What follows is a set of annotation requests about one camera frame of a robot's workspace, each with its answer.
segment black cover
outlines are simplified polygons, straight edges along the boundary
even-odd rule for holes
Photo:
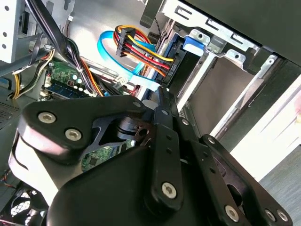
[[[149,155],[147,147],[133,148],[69,181],[49,208],[47,226],[207,225],[202,211],[207,207],[199,202],[204,199],[202,186],[186,163],[181,163],[181,210],[168,219],[149,212],[143,200]]]

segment fan grille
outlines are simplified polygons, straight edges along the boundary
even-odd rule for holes
[[[5,124],[15,116],[15,114],[18,114],[18,112],[19,108],[0,101],[0,129],[2,129]]]

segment wire bundle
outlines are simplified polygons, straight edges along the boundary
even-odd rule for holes
[[[115,44],[118,46],[121,30],[123,28],[133,28],[136,31],[135,38],[145,42],[145,43],[151,43],[151,41],[147,38],[147,36],[140,31],[138,28],[130,25],[124,25],[124,26],[117,26],[115,28],[115,32],[113,35],[113,39],[115,41]],[[128,39],[125,43],[125,54],[130,55],[131,57],[134,57],[135,59],[139,60],[140,62],[144,63],[146,66],[154,69],[159,74],[161,74],[163,77],[165,77],[165,74],[170,69],[170,65],[173,62],[173,59],[171,58],[165,58],[163,56],[160,56],[159,54],[149,50],[148,48],[144,47],[143,45],[139,44],[133,37],[130,35],[127,36]]]
[[[86,89],[90,93],[96,92],[99,96],[103,97],[104,94],[97,85],[94,77],[92,76],[88,66],[79,56],[79,49],[75,42],[68,37],[65,37],[60,29],[57,27],[54,19],[48,12],[47,8],[41,0],[25,0],[32,16],[39,24],[41,30],[59,52],[64,59],[74,68],[77,69]]]

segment capacitor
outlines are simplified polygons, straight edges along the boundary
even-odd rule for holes
[[[85,89],[86,87],[84,86],[84,85],[81,85],[80,87],[79,87],[79,91],[84,91],[84,89]]]
[[[73,88],[78,89],[80,87],[80,84],[76,83]]]

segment bolt hole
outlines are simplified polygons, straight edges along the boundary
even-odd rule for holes
[[[169,153],[169,154],[171,154],[173,151],[168,147],[168,148],[166,149],[166,152]]]
[[[215,170],[210,167],[210,171],[215,174]]]
[[[142,129],[139,131],[139,136],[144,137],[148,133],[149,133],[149,131],[147,129]]]

